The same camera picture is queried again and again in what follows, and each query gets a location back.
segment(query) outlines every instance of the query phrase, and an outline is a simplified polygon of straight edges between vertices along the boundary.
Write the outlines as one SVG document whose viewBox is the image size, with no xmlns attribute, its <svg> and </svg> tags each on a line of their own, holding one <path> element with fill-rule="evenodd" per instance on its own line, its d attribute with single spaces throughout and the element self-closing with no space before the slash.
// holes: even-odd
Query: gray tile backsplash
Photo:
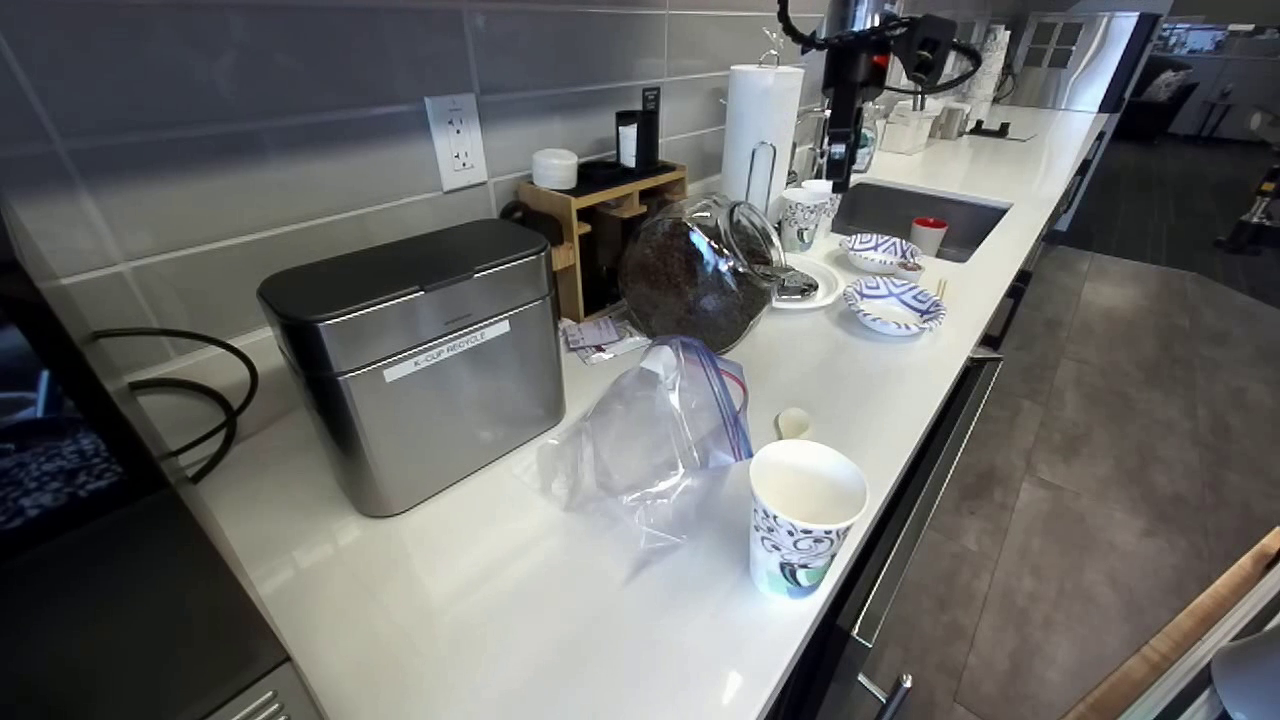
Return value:
<svg viewBox="0 0 1280 720">
<path fill-rule="evenodd" d="M 645 85 L 664 87 L 664 161 L 714 181 L 728 63 L 760 60 L 763 29 L 773 0 L 2 4 L 0 194 L 89 323 L 236 337 L 276 267 L 491 216 L 534 148 L 612 158 Z M 813 127 L 821 55 L 802 68 Z M 491 181 L 467 194 L 434 175 L 419 102 L 445 94 L 481 102 Z"/>
<path fill-rule="evenodd" d="M 64 138 L 417 105 L 472 85 L 459 11 L 22 4 L 0 24 Z"/>
</svg>

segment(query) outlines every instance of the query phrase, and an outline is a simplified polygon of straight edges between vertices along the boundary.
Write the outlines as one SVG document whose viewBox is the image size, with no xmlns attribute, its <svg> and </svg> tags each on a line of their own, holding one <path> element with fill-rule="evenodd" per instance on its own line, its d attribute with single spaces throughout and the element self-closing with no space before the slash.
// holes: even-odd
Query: white countertop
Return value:
<svg viewBox="0 0 1280 720">
<path fill-rule="evenodd" d="M 867 522 L 1095 138 L 1095 118 L 996 118 L 1026 139 L 881 153 L 871 170 L 881 186 L 1010 205 L 967 265 L 929 265 L 929 288 L 949 278 L 938 328 L 904 346 L 836 308 L 773 313 L 732 348 L 756 449 L 780 408 L 807 408 L 814 440 L 867 471 Z M 627 361 L 563 361 L 568 419 Z M 291 413 L 242 440 L 194 500 L 337 720 L 760 717 L 865 531 L 814 597 L 768 600 L 748 581 L 748 488 L 728 481 L 688 550 L 632 572 L 623 531 L 539 497 L 534 449 L 394 522 L 364 522 L 337 488 L 320 430 Z"/>
</svg>

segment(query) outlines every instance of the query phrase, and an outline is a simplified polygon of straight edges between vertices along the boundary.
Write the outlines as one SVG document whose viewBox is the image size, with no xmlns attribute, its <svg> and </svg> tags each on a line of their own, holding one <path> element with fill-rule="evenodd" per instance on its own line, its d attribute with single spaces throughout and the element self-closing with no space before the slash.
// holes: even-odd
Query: dish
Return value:
<svg viewBox="0 0 1280 720">
<path fill-rule="evenodd" d="M 881 337 L 918 337 L 929 323 L 945 317 L 945 306 L 929 297 L 913 279 L 865 279 L 844 291 L 844 306 L 861 323 L 867 323 Z"/>
<path fill-rule="evenodd" d="M 813 258 L 783 258 L 794 272 L 813 278 L 814 279 L 814 291 L 794 302 L 794 297 L 773 297 L 773 308 L 783 308 L 783 313 L 794 313 L 794 308 L 829 308 L 838 302 L 838 291 L 846 288 L 846 279 L 823 265 L 823 261 L 813 261 Z"/>
<path fill-rule="evenodd" d="M 918 272 L 918 248 L 899 238 L 882 233 L 857 233 L 857 238 L 836 238 L 844 248 L 846 265 L 861 272 L 891 278 L 891 272 Z"/>
</svg>

